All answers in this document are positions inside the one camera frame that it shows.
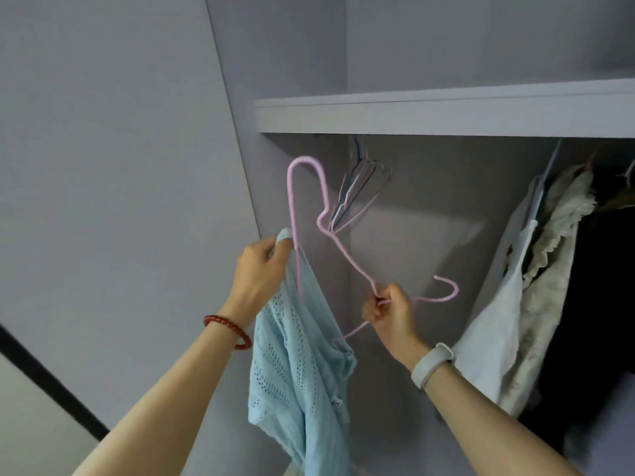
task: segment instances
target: lace trim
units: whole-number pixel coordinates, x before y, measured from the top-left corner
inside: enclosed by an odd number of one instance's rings
[[[554,193],[562,190],[563,182],[572,174],[572,169],[577,170],[579,167],[572,167],[561,175],[552,189]],[[574,227],[580,220],[593,212],[596,200],[593,197],[591,183],[593,182],[593,172],[587,171],[578,175],[563,192],[562,197],[553,208],[551,218],[545,224],[540,237],[533,245],[533,257],[527,272],[523,275],[523,288],[527,288],[531,281],[536,277],[538,271],[546,267],[549,263],[549,255],[554,251],[560,239],[569,237]],[[551,195],[550,201],[555,201],[554,193],[549,190]]]

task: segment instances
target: bracelet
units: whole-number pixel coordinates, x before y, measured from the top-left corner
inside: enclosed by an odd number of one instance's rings
[[[226,319],[225,317],[222,317],[219,315],[207,315],[202,321],[203,321],[203,324],[205,324],[205,327],[207,327],[207,325],[211,321],[218,322],[219,324],[223,324],[223,326],[227,326],[228,328],[232,329],[232,331],[234,331],[236,334],[241,336],[243,344],[236,344],[234,346],[234,349],[246,350],[251,348],[251,339],[249,338],[247,333],[243,331],[240,327],[236,326],[229,319]]]

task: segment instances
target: white shelf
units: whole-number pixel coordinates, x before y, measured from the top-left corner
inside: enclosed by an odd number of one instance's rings
[[[635,79],[254,102],[262,133],[635,138]]]

